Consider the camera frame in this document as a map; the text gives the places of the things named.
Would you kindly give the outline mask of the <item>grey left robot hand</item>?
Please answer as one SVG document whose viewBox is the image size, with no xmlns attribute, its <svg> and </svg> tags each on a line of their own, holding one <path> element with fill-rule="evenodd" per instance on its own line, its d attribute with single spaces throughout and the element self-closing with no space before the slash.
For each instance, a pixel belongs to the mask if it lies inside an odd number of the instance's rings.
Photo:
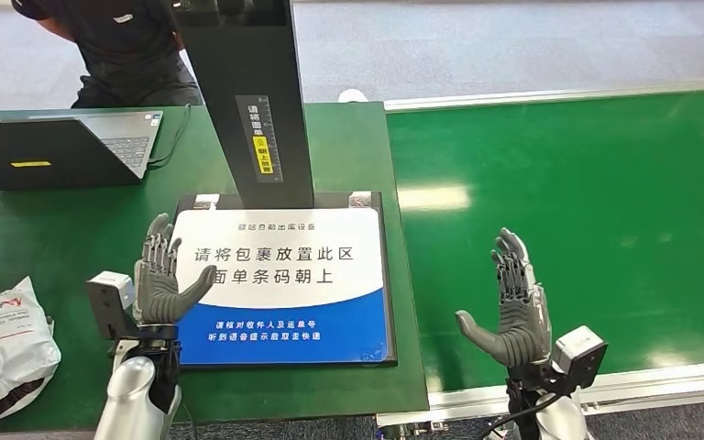
<svg viewBox="0 0 704 440">
<path fill-rule="evenodd" d="M 157 215 L 135 262 L 133 317 L 141 325 L 178 323 L 215 284 L 217 267 L 209 265 L 189 287 L 179 289 L 176 268 L 182 241 L 173 236 L 173 228 L 168 214 Z"/>
</svg>

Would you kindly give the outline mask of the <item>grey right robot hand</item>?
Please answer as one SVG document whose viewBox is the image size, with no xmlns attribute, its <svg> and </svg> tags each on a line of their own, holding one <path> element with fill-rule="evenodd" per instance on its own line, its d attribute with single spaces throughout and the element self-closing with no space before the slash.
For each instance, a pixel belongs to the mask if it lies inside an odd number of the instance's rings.
<svg viewBox="0 0 704 440">
<path fill-rule="evenodd" d="M 503 367 L 548 360 L 552 333 L 543 285 L 536 279 L 526 244 L 503 227 L 490 252 L 498 284 L 498 331 L 479 326 L 465 310 L 455 312 L 460 333 Z"/>
</svg>

